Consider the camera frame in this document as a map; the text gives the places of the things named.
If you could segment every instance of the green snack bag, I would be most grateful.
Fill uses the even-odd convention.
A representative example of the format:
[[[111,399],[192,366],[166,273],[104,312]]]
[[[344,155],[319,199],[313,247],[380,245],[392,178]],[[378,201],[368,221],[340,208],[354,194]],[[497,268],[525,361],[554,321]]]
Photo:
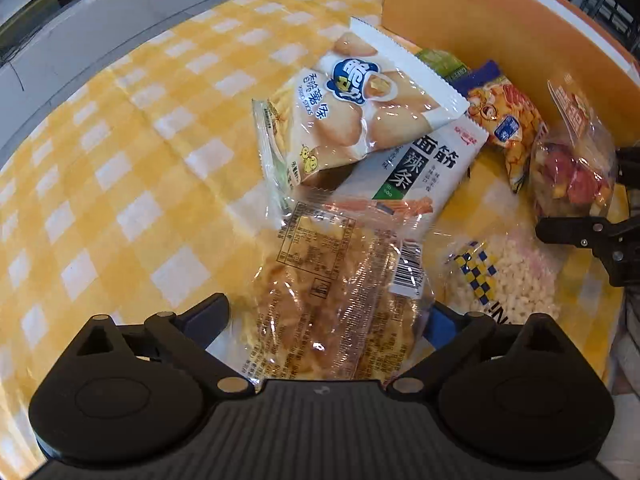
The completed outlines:
[[[432,50],[425,48],[416,54],[421,62],[428,65],[436,74],[447,83],[451,83],[462,76],[467,75],[470,69],[457,57],[444,50]]]

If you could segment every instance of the barcode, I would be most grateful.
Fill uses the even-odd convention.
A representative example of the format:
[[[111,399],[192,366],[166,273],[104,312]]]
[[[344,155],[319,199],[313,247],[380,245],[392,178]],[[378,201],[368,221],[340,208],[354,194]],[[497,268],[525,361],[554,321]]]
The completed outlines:
[[[402,242],[400,257],[389,291],[418,300],[422,297],[423,288],[422,246],[416,242]]]

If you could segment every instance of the yellow checkered tablecloth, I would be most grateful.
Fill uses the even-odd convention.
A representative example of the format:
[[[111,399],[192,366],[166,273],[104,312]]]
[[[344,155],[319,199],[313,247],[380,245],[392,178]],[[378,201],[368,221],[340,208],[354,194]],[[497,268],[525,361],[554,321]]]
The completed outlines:
[[[89,316],[140,323],[214,292],[232,305],[246,292],[270,234],[251,99],[311,66],[349,16],[377,24],[381,4],[231,0],[96,75],[2,168],[2,478],[41,462],[26,407]],[[428,243],[527,215],[494,155],[481,155]],[[617,201],[613,219],[624,209]],[[561,321],[602,371],[622,292],[587,251],[568,258]]]

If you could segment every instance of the clear bag of small white pieces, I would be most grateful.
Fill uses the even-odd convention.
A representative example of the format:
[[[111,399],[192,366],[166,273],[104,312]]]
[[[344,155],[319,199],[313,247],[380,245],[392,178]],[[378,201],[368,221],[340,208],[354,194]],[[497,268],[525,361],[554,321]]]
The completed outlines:
[[[460,314],[484,312],[497,323],[523,324],[542,312],[557,319],[558,262],[518,234],[492,234],[460,247],[447,261],[446,305]]]

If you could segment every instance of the screw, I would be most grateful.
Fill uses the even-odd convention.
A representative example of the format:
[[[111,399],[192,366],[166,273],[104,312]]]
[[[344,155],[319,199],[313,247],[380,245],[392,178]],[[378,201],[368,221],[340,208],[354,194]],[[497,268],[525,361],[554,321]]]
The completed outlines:
[[[416,394],[424,388],[424,383],[414,377],[402,377],[394,382],[394,388],[401,394]]]
[[[226,394],[239,394],[249,387],[249,381],[242,377],[225,377],[218,381],[218,388]]]

